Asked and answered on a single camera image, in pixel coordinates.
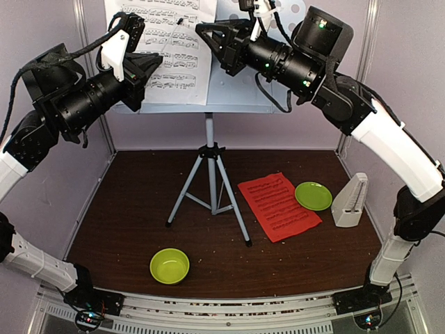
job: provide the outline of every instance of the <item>white mount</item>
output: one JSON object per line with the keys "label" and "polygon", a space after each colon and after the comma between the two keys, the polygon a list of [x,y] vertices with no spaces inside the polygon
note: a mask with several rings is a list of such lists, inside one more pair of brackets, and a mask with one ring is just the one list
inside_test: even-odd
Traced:
{"label": "white mount", "polygon": [[[254,16],[261,18],[264,28],[266,29],[266,32],[269,31],[270,28],[270,22],[272,21],[272,8],[270,7],[268,0],[254,0]],[[259,25],[258,20],[256,20],[255,25],[252,30],[252,34],[250,35],[250,40],[255,41],[261,34],[261,27]]]}
{"label": "white mount", "polygon": [[102,44],[102,67],[107,70],[113,68],[115,78],[121,82],[124,80],[124,61],[125,50],[129,41],[129,34],[119,30],[112,38]]}

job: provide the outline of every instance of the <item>tripod leg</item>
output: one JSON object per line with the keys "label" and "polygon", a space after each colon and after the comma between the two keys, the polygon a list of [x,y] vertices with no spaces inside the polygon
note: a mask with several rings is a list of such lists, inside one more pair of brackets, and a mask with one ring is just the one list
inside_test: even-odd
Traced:
{"label": "tripod leg", "polygon": [[232,187],[230,186],[230,181],[227,176],[227,173],[225,172],[224,164],[221,159],[221,157],[216,160],[216,163],[218,164],[218,167],[220,169],[220,173],[222,176],[222,180],[224,181],[225,188],[227,189],[227,194],[229,195],[230,202],[232,202],[232,206],[234,207],[236,218],[238,219],[239,227],[241,228],[241,231],[243,232],[245,244],[247,247],[251,247],[252,240],[250,240],[249,233],[247,228],[245,228],[243,217],[241,216],[241,213],[238,208],[238,204],[236,203],[234,192],[232,191]]}
{"label": "tripod leg", "polygon": [[193,168],[192,168],[190,174],[187,177],[186,183],[185,183],[184,187],[182,188],[178,199],[176,200],[176,203],[175,203],[175,206],[173,207],[172,213],[170,214],[170,217],[168,217],[167,223],[165,224],[166,227],[169,228],[172,225],[173,218],[175,217],[176,212],[178,211],[179,206],[181,205],[181,202],[187,193],[190,183],[192,183],[192,180],[195,177],[195,174],[196,174],[198,168],[200,167],[201,161],[202,161],[202,158],[198,156],[195,164],[193,165]]}

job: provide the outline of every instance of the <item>gray wall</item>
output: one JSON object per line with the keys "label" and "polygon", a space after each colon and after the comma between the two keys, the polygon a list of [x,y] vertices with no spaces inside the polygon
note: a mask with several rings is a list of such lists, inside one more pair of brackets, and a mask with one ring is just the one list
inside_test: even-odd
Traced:
{"label": "gray wall", "polygon": [[[0,4],[0,122],[6,114],[10,82],[27,61],[64,42],[80,47],[72,0],[3,0]],[[17,89],[10,130],[32,109],[22,82]],[[62,257],[75,221],[105,168],[108,152],[100,130],[90,146],[60,142],[49,156],[0,204],[17,231],[32,244]],[[38,283],[0,265],[0,332],[22,334]]]}
{"label": "gray wall", "polygon": [[[377,45],[366,83],[380,92],[407,128],[433,155],[445,161],[445,6],[441,0],[383,1]],[[378,229],[386,235],[401,180],[371,151],[353,142],[346,165],[370,178],[368,205]],[[445,231],[442,221],[438,230]],[[411,271],[432,324],[443,333],[445,314],[445,240],[429,236],[405,267]]]}
{"label": "gray wall", "polygon": [[[307,0],[305,3],[307,7],[317,6],[355,28],[353,44],[341,65],[341,71],[354,76],[368,1]],[[103,0],[86,1],[86,15],[90,37],[103,34],[106,26]],[[205,142],[202,114],[109,113],[107,118],[115,145],[121,150],[194,149]],[[218,114],[215,116],[215,133],[216,140],[229,148],[320,150],[335,148],[339,140],[339,132],[310,105],[294,107],[291,115]]]}

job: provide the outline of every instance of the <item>red sheet music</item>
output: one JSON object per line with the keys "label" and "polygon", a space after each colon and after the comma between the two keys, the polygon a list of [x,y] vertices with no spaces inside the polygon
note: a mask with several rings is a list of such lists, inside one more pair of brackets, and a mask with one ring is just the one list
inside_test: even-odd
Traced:
{"label": "red sheet music", "polygon": [[272,242],[293,237],[321,223],[295,198],[295,187],[283,173],[240,183],[238,188]]}

